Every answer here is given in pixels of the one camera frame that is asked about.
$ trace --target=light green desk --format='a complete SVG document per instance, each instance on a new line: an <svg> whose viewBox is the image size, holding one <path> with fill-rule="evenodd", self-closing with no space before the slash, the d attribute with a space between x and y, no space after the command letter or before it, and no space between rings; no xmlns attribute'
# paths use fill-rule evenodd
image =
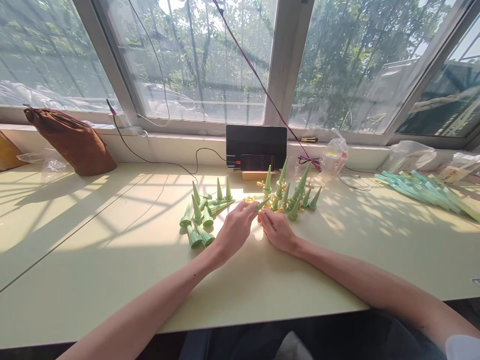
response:
<svg viewBox="0 0 480 360"><path fill-rule="evenodd" d="M90 177L68 168L54 182L42 182L36 164L0 173L0 292L154 167L120 164Z"/></svg>
<svg viewBox="0 0 480 360"><path fill-rule="evenodd" d="M199 192L214 193L217 176L225 184L226 174L220 166L201 166ZM317 211L300 214L294 231L442 300L480 296L471 280L480 278L480 225L367 181L370 192L339 181L325 184ZM190 249L178 225L191 201L191 183L177 167L157 167L0 293L0 348L76 341L187 264L201 251ZM230 183L238 201L260 196L261 188L242 182L240 174L231 174ZM227 213L215 220L215 233ZM254 222L243 248L202 281L159 331L366 308L320 271L273 248Z"/></svg>

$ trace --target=wall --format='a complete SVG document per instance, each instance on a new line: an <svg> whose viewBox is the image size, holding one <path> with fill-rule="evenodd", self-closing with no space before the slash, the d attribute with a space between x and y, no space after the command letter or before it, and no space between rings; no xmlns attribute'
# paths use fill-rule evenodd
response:
<svg viewBox="0 0 480 360"><path fill-rule="evenodd" d="M33 126L0 124L0 130L24 153L38 153L48 146ZM141 163L141 159L132 154L119 135L100 134L108 151L119 163ZM153 162L175 162L183 165L195 165L195 152L199 148L211 148L225 158L225 138L217 136L150 134L147 136L124 135L123 139L138 155ZM319 157L325 143L305 143L303 145L311 157ZM347 166L352 169L376 169L389 154L388 146L349 145ZM430 171L438 168L445 160L452 158L456 150L438 150L436 158L422 170ZM297 142L289 141L287 156L305 155ZM214 152L201 150L198 152L200 165L224 165Z"/></svg>

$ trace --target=glass pane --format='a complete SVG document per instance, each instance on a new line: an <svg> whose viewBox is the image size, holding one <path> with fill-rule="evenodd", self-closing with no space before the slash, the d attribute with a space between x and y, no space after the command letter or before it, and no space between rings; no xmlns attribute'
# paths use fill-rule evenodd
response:
<svg viewBox="0 0 480 360"><path fill-rule="evenodd" d="M172 119L261 124L265 95L210 0L132 0L161 64ZM267 86L276 0L219 1ZM159 65L126 0L102 1L146 115L168 116Z"/></svg>
<svg viewBox="0 0 480 360"><path fill-rule="evenodd" d="M479 126L479 37L477 17L397 133L466 138Z"/></svg>
<svg viewBox="0 0 480 360"><path fill-rule="evenodd" d="M0 18L0 105L120 110L71 0L2 1Z"/></svg>
<svg viewBox="0 0 480 360"><path fill-rule="evenodd" d="M289 124L383 133L454 2L316 1Z"/></svg>

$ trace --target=brown drawstring pouch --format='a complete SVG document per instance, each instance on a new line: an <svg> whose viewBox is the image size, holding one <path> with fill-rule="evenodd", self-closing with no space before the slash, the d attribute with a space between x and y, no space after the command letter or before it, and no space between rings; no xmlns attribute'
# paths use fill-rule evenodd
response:
<svg viewBox="0 0 480 360"><path fill-rule="evenodd" d="M23 112L78 175L100 175L117 167L99 134L87 124L50 108L29 106Z"/></svg>

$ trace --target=hand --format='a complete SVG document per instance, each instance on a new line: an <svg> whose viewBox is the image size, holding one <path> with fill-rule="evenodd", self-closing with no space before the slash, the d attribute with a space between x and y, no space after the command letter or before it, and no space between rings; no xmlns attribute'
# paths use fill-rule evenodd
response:
<svg viewBox="0 0 480 360"><path fill-rule="evenodd" d="M250 235L252 221L259 214L256 211L258 204L258 201L242 201L226 216L215 241L208 247L215 249L218 267L225 264L245 244Z"/></svg>
<svg viewBox="0 0 480 360"><path fill-rule="evenodd" d="M301 239L292 231L287 217L268 208L263 209L258 217L268 240L280 250L293 254Z"/></svg>

